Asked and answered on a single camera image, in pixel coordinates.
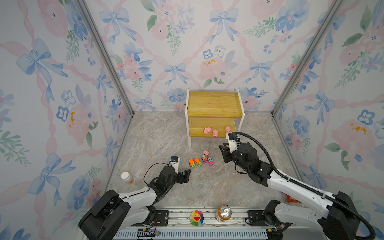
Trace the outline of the right arm mounting base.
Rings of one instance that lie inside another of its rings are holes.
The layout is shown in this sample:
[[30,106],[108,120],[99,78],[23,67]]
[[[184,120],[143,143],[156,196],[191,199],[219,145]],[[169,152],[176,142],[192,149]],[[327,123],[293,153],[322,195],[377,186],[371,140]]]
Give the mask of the right arm mounting base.
[[272,227],[272,228],[284,228],[290,226],[290,223],[281,222],[274,213],[264,213],[260,210],[247,211],[248,217],[245,218],[246,224],[252,227]]

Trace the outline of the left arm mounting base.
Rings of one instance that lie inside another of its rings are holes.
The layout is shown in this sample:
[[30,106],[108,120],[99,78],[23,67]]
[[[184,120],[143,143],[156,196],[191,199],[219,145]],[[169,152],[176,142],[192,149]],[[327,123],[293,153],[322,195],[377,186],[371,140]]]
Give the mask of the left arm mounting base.
[[167,227],[169,223],[169,210],[155,210],[150,212],[143,223],[137,223],[132,227]]

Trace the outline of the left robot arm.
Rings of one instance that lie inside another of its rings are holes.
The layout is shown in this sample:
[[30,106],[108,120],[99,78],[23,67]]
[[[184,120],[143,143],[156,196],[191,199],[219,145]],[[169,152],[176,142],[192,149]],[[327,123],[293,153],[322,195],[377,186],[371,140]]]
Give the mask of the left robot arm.
[[78,227],[89,240],[111,240],[127,227],[136,224],[155,223],[154,207],[178,184],[186,184],[191,169],[177,172],[178,164],[166,164],[159,176],[152,179],[143,189],[118,194],[107,191],[81,218]]

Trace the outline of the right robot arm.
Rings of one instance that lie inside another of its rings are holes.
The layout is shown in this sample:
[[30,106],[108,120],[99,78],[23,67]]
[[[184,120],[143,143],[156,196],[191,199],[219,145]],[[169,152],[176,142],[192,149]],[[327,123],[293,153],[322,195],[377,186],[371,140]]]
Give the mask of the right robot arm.
[[349,196],[320,191],[284,174],[276,168],[266,149],[263,152],[268,161],[264,162],[250,143],[231,141],[219,145],[219,149],[225,163],[235,163],[241,169],[240,173],[253,182],[280,191],[305,205],[304,208],[291,207],[277,200],[270,201],[262,216],[267,225],[286,229],[295,224],[322,232],[330,240],[357,239],[361,220]]

